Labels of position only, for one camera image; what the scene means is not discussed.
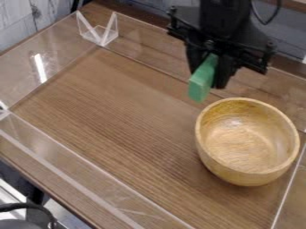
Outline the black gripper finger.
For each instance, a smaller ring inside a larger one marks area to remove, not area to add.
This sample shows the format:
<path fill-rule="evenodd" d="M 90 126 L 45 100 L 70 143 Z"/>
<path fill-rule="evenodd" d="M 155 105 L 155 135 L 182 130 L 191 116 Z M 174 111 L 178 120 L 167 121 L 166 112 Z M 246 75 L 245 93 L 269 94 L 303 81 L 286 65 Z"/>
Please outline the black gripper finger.
<path fill-rule="evenodd" d="M 188 69 L 190 72 L 194 73 L 206 60 L 210 51 L 206 47 L 190 42 L 186 43 L 186 49 Z"/>
<path fill-rule="evenodd" d="M 227 83 L 241 68 L 239 56 L 237 53 L 226 53 L 219 56 L 216 71 L 214 75 L 214 88 L 225 89 Z"/>

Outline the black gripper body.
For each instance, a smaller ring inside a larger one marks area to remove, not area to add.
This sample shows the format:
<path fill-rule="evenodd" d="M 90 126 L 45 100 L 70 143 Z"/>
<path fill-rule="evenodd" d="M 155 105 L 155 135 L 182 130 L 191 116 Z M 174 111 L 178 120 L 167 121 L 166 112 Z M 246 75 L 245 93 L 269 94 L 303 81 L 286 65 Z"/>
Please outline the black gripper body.
<path fill-rule="evenodd" d="M 199 0 L 168 8 L 167 33 L 206 47 L 210 54 L 237 53 L 241 67 L 266 73 L 277 44 L 251 19 L 253 0 Z"/>

